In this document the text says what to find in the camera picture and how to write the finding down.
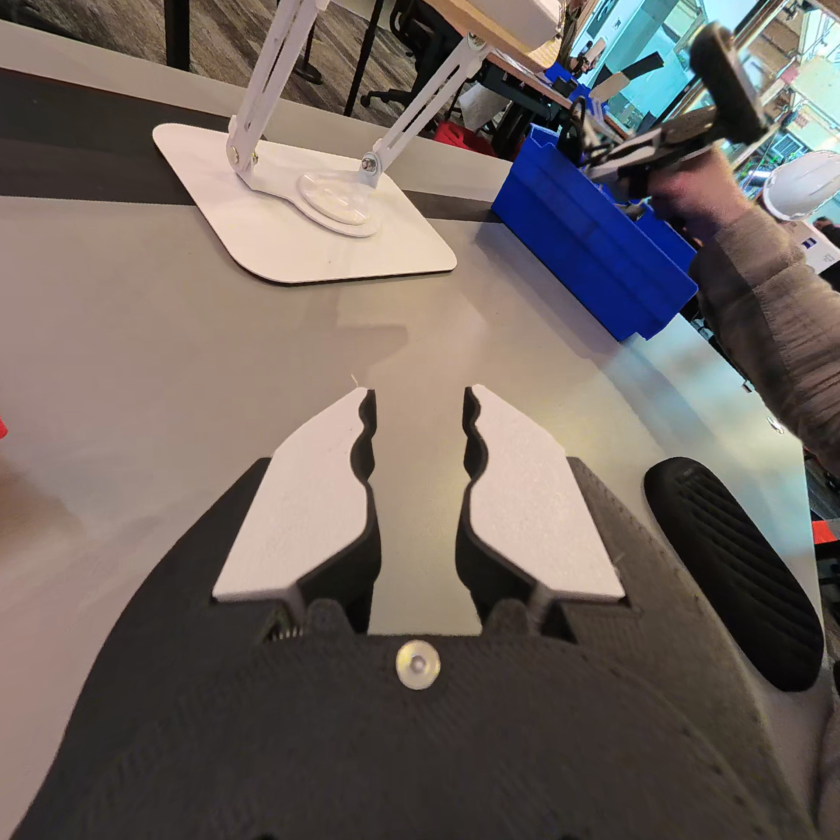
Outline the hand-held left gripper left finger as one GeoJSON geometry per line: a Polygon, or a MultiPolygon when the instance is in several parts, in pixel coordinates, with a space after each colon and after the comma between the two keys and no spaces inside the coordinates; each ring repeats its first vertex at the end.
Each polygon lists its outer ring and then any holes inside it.
{"type": "Polygon", "coordinates": [[[375,510],[362,451],[375,425],[375,391],[357,387],[283,441],[217,577],[215,601],[302,603],[304,581],[363,537],[375,510]]]}

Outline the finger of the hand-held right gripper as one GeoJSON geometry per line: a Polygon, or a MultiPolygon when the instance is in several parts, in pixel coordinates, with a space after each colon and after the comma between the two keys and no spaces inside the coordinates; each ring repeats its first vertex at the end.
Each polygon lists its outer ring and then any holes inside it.
{"type": "Polygon", "coordinates": [[[656,161],[665,156],[664,125],[640,133],[605,152],[601,161],[656,161]]]}
{"type": "Polygon", "coordinates": [[[609,145],[604,149],[591,150],[584,158],[583,174],[596,184],[619,182],[632,179],[638,174],[668,168],[680,161],[689,159],[707,151],[712,140],[688,140],[677,143],[663,142],[665,156],[656,161],[601,161],[605,152],[616,146],[609,145]]]}

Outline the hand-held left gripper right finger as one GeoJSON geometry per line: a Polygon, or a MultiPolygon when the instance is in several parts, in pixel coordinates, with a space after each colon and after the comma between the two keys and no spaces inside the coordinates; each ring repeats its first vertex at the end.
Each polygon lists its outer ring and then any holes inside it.
{"type": "Polygon", "coordinates": [[[466,498],[466,535],[539,601],[617,603],[625,597],[564,448],[484,385],[465,393],[479,460],[466,498]]]}

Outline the person's right hand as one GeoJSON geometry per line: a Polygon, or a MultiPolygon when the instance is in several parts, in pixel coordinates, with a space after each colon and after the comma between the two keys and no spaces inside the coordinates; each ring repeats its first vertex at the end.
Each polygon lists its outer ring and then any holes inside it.
{"type": "Polygon", "coordinates": [[[753,209],[717,148],[654,171],[647,186],[657,211],[682,219],[700,241],[713,237],[753,209]]]}

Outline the wooden book stand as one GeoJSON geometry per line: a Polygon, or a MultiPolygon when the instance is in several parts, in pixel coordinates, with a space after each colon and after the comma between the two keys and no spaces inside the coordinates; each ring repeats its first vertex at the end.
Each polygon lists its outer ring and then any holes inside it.
{"type": "Polygon", "coordinates": [[[494,49],[555,36],[560,2],[440,2],[465,34],[386,135],[359,160],[262,140],[317,15],[280,2],[227,132],[163,123],[153,141],[226,251],[285,286],[453,270],[452,249],[385,173],[494,49]]]}
{"type": "Polygon", "coordinates": [[[660,69],[664,64],[664,59],[658,52],[638,59],[623,70],[606,77],[603,81],[596,84],[591,90],[590,100],[603,104],[627,88],[635,79],[660,69]]]}

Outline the white hard hat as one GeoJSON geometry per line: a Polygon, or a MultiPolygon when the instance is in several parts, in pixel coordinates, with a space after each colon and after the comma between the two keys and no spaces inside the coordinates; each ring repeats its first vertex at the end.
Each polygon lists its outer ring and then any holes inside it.
{"type": "Polygon", "coordinates": [[[782,222],[800,222],[839,191],[839,153],[819,150],[775,168],[760,193],[764,208],[782,222]]]}

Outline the red storage bin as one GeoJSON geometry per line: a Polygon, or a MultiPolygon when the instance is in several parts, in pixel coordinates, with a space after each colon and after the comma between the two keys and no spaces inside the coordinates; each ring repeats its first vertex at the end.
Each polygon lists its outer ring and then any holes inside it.
{"type": "Polygon", "coordinates": [[[494,159],[497,158],[491,142],[456,122],[440,122],[434,132],[433,140],[454,148],[475,152],[494,159]]]}

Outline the cardboard product box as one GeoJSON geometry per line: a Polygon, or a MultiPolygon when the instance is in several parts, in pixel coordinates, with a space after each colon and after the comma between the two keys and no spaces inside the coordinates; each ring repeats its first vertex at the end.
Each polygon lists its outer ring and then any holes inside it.
{"type": "Polygon", "coordinates": [[[805,256],[808,266],[821,275],[839,260],[839,248],[820,230],[804,220],[788,224],[794,242],[805,256]]]}

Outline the black textured pad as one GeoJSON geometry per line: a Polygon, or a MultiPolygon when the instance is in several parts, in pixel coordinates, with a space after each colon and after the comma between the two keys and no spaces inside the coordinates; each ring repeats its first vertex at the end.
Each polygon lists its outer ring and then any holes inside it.
{"type": "Polygon", "coordinates": [[[674,457],[644,477],[651,512],[750,664],[777,690],[813,688],[823,664],[816,609],[758,526],[701,463],[674,457]]]}

